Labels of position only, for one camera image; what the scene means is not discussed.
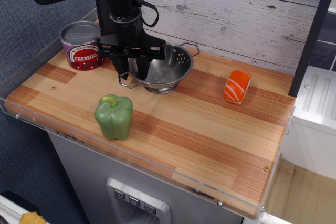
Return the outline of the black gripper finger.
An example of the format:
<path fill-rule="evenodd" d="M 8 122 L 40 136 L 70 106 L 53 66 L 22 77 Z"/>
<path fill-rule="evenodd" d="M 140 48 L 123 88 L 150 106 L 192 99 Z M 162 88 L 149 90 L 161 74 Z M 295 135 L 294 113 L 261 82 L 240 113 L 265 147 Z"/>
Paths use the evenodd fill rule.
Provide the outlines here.
<path fill-rule="evenodd" d="M 110 55 L 110 59 L 118 73 L 118 75 L 123 75 L 121 78 L 126 80 L 128 78 L 128 58 L 120 57 L 116 55 Z"/>
<path fill-rule="evenodd" d="M 150 58 L 148 56 L 141 55 L 137 58 L 138 75 L 141 80 L 145 80 L 148 76 L 148 70 L 150 67 Z"/>

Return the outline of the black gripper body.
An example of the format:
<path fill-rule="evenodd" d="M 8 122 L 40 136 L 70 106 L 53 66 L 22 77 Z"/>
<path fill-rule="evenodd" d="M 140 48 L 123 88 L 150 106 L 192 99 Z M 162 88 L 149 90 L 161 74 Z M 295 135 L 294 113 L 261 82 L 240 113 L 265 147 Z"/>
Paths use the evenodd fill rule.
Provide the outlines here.
<path fill-rule="evenodd" d="M 125 17 L 110 13 L 109 18 L 114 25 L 114 32 L 94 40 L 100 57 L 146 57 L 147 61 L 165 59 L 165 40 L 144 31 L 140 10 Z"/>

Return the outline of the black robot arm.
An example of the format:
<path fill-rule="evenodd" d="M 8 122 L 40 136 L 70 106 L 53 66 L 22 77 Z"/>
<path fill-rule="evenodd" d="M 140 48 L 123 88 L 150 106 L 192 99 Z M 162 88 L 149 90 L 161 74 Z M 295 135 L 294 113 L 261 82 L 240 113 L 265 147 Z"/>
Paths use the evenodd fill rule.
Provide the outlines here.
<path fill-rule="evenodd" d="M 147 78 L 150 62 L 165 59 L 163 39 L 150 36 L 144 31 L 143 6 L 157 10 L 145 0 L 96 0 L 100 37 L 98 55 L 108 57 L 118 74 L 128 71 L 128 60 L 136 59 L 140 79 Z"/>

